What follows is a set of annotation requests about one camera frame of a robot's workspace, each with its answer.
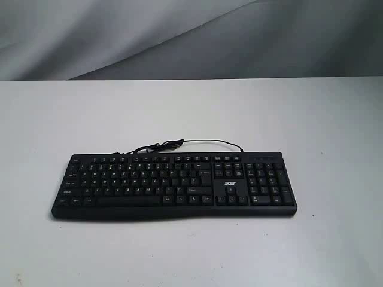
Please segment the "black acer keyboard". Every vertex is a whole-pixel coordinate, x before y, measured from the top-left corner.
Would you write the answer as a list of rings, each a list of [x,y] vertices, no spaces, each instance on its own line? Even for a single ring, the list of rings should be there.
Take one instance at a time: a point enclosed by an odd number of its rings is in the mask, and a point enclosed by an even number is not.
[[[292,216],[280,152],[75,154],[51,209],[57,219]]]

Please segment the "grey backdrop cloth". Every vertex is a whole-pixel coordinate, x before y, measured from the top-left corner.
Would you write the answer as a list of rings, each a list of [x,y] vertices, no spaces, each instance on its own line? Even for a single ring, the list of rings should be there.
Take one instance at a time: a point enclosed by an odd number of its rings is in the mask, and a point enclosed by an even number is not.
[[[381,1],[2,1],[2,80],[382,74]]]

